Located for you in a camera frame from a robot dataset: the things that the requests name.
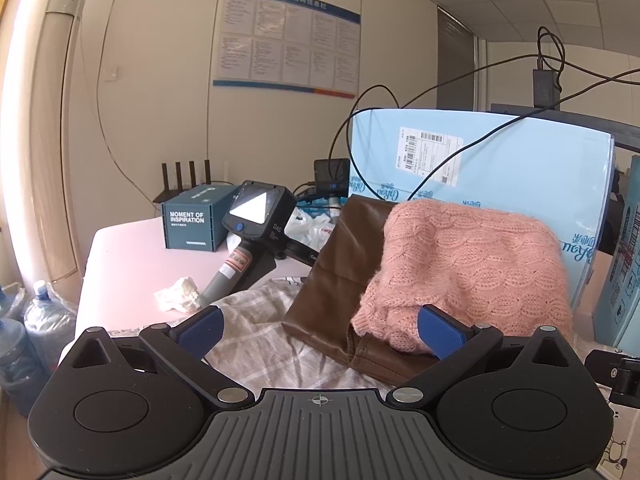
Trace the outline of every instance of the air conditioner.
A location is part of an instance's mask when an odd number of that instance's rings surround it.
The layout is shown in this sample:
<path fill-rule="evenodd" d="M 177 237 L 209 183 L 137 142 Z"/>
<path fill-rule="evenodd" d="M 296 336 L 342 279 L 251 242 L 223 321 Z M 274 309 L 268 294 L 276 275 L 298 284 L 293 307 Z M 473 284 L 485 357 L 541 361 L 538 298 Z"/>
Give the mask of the air conditioner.
<path fill-rule="evenodd" d="M 24 284 L 77 301 L 83 265 L 71 203 L 68 110 L 84 0 L 20 0 L 0 108 L 2 191 Z"/>

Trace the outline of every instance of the brown leather bag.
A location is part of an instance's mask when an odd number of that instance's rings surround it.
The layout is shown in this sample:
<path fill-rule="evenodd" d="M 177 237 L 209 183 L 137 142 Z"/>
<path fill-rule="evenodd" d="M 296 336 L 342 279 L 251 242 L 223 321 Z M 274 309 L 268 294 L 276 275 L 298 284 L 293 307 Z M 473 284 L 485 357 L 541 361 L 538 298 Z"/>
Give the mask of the brown leather bag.
<path fill-rule="evenodd" d="M 380 267 L 383 227 L 393 206 L 361 196 L 347 200 L 282 325 L 339 363 L 398 386 L 437 359 L 400 353 L 369 334 L 358 336 L 351 326 L 360 297 Z"/>

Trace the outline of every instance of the notice board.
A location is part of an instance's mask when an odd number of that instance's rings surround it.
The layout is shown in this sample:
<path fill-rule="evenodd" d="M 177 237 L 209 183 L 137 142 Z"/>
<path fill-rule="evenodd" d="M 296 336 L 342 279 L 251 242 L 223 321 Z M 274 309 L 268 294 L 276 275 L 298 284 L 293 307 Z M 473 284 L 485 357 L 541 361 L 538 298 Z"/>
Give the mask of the notice board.
<path fill-rule="evenodd" d="M 321 0 L 220 0 L 214 86 L 354 98 L 360 15 Z"/>

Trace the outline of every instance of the pink knitted fabric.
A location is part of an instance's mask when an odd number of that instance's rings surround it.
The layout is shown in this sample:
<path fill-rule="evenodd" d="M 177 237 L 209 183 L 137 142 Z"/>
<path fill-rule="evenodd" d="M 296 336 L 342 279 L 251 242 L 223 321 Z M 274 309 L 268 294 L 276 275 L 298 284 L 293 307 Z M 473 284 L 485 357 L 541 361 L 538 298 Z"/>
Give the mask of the pink knitted fabric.
<path fill-rule="evenodd" d="M 571 341 L 558 240 L 523 215 L 429 199 L 395 206 L 380 270 L 351 323 L 396 350 L 429 352 L 416 326 L 428 303 L 467 326 L 486 322 L 528 336 L 549 324 Z"/>

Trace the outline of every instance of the teal box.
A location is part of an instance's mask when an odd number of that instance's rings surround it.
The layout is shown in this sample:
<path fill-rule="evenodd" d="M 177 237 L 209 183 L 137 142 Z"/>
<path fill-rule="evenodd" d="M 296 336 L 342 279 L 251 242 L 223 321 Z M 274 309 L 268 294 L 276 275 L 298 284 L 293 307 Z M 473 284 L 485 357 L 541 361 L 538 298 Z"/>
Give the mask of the teal box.
<path fill-rule="evenodd" d="M 215 251 L 226 238 L 222 219 L 238 186 L 202 184 L 162 203 L 167 249 Z"/>

